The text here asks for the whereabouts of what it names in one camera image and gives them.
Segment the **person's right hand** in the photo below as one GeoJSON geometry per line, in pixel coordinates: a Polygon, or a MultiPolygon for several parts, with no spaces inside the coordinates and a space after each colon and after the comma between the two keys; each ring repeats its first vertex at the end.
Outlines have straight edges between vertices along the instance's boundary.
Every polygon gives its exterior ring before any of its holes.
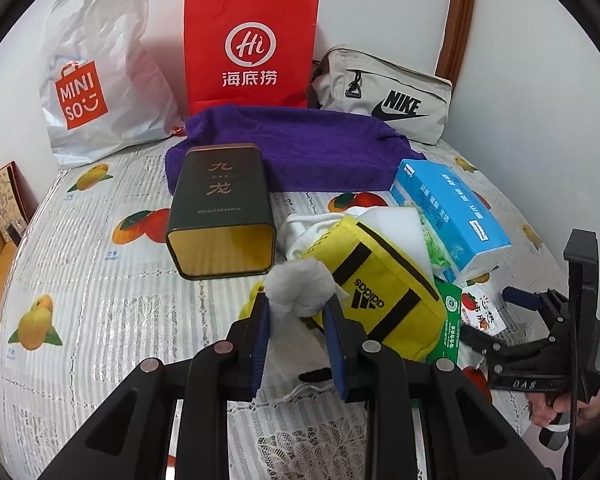
{"type": "MultiPolygon", "coordinates": [[[[556,398],[553,403],[547,400],[544,393],[527,393],[526,398],[530,404],[530,420],[539,427],[550,426],[560,414],[571,411],[571,398],[564,394],[556,398]]],[[[600,390],[590,402],[577,402],[577,430],[581,434],[590,434],[600,428],[600,390]]]]}

